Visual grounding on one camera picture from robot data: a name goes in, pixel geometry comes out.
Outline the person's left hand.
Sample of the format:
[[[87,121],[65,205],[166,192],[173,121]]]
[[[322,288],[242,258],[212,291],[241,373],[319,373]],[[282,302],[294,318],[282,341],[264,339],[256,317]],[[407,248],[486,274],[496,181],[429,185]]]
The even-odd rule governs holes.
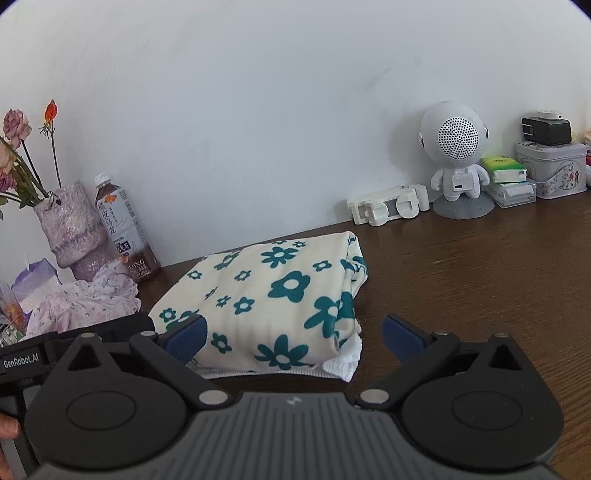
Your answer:
[[[17,419],[0,414],[0,439],[14,440],[20,435],[20,424]],[[2,480],[13,480],[14,476],[6,460],[4,451],[0,452],[0,477]]]

